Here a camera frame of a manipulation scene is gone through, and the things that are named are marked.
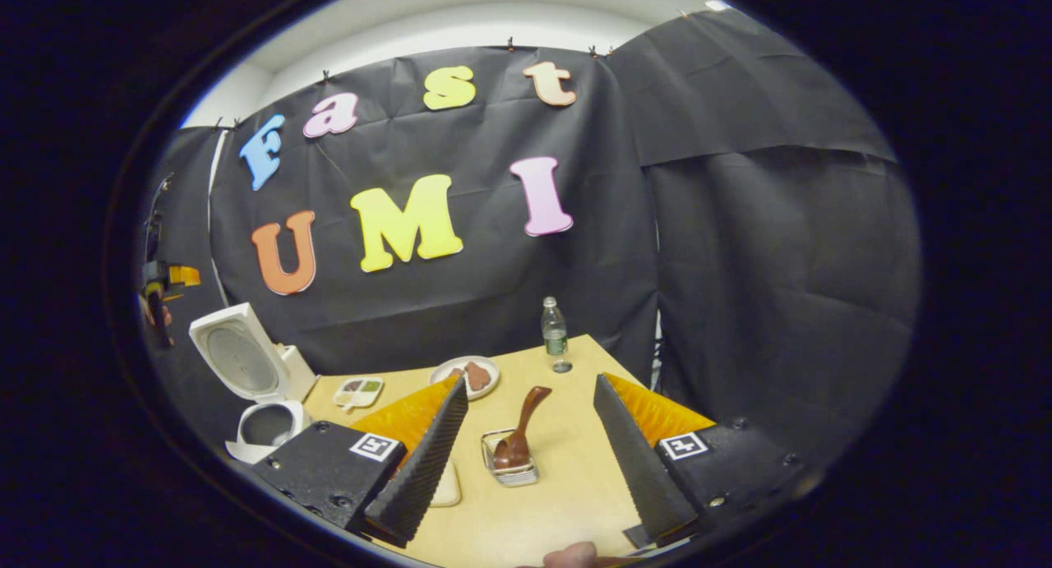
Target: bottle label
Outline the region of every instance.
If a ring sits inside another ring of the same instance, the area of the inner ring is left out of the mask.
[[[566,354],[566,337],[545,340],[544,349],[548,351],[548,354]]]

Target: water bottle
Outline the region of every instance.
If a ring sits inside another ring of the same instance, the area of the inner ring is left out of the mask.
[[[548,363],[557,373],[565,373],[572,368],[567,360],[569,344],[566,342],[566,320],[563,312],[555,306],[555,298],[544,298],[544,313],[541,316],[541,336],[544,337],[544,350],[548,353]]]

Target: table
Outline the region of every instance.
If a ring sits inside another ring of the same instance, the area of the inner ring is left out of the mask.
[[[640,516],[592,397],[595,376],[603,372],[640,383],[592,337],[570,339],[569,354],[573,369],[563,374],[551,370],[544,347],[490,356],[500,366],[500,383],[470,402],[449,458],[457,468],[461,502],[428,508],[406,549],[377,544],[450,568],[541,566],[547,552],[581,541],[593,542],[600,555],[634,552],[623,530],[639,525]],[[383,378],[383,391],[371,407],[350,413],[332,403],[332,393],[347,377],[322,377],[304,407],[315,421],[348,426],[426,387],[432,369],[367,376]],[[528,430],[541,478],[535,484],[507,488],[485,468],[479,440],[489,430],[513,428],[526,392],[535,385],[552,388]]]

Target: brown spatula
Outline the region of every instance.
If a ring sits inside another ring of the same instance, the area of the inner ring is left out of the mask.
[[[497,444],[493,450],[493,469],[520,467],[529,463],[529,445],[526,444],[526,425],[533,415],[542,400],[551,393],[550,387],[534,387],[529,389],[526,400],[523,400],[523,413],[519,417],[519,426],[514,432]]]

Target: foam letter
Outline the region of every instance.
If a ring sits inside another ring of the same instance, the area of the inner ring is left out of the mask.
[[[550,106],[569,106],[578,100],[578,94],[563,92],[563,84],[559,82],[559,80],[568,80],[570,73],[566,69],[557,69],[555,63],[550,62],[550,60],[525,67],[523,75],[533,77],[533,88],[537,90],[537,96]]]
[[[573,227],[573,217],[563,212],[555,192],[554,168],[559,161],[554,157],[532,157],[511,164],[511,174],[518,175],[526,190],[526,207],[529,208],[527,236],[559,234]]]
[[[303,137],[318,138],[326,134],[341,134],[350,129],[358,122],[355,107],[358,106],[358,96],[353,93],[338,93],[321,100],[309,121],[303,125]]]
[[[285,116],[271,116],[269,121],[252,135],[248,142],[245,142],[244,147],[241,147],[239,155],[248,161],[248,168],[252,171],[252,190],[259,190],[263,182],[270,179],[274,171],[278,171],[281,160],[278,157],[271,160],[269,155],[278,153],[278,148],[281,148],[281,137],[275,129],[283,123]]]
[[[447,66],[433,69],[424,80],[424,104],[431,110],[459,107],[474,99],[474,85],[470,84],[471,73],[467,66]]]
[[[260,272],[263,272],[263,282],[271,291],[278,295],[292,295],[304,291],[315,282],[317,266],[315,262],[315,243],[310,238],[310,224],[313,223],[315,212],[309,209],[297,212],[288,217],[285,224],[292,230],[292,239],[296,241],[296,257],[300,260],[300,266],[296,272],[289,275],[281,268],[281,258],[278,256],[278,234],[281,231],[281,224],[264,224],[263,227],[252,231],[252,243],[256,243],[256,256],[260,261]]]
[[[401,211],[380,188],[364,190],[350,200],[350,208],[362,217],[362,238],[365,258],[362,269],[375,272],[390,268],[394,258],[384,250],[383,239],[403,262],[412,258],[412,245],[420,230],[417,253],[425,260],[451,256],[464,248],[464,242],[453,235],[449,220],[446,190],[452,181],[447,175],[426,175],[413,183],[405,212]]]

